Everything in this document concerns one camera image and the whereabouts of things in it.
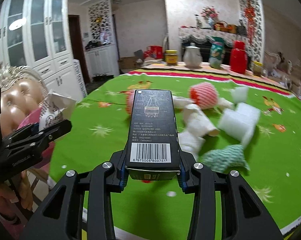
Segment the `person's left hand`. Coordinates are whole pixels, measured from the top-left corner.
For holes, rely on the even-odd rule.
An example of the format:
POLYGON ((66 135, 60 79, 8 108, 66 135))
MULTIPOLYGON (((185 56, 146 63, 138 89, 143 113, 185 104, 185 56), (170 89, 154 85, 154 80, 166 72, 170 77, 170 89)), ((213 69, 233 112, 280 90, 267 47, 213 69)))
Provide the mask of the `person's left hand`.
MULTIPOLYGON (((33 209, 33 196, 31 185, 27 177, 27 172, 20 173, 21 181, 18 185, 18 192, 21 197, 20 203, 24 209, 32 211, 33 209)), ((0 215, 5 219, 13 220, 16 216, 15 212, 10 208, 10 201, 16 198, 15 192, 9 188, 5 183, 0 184, 0 215)))

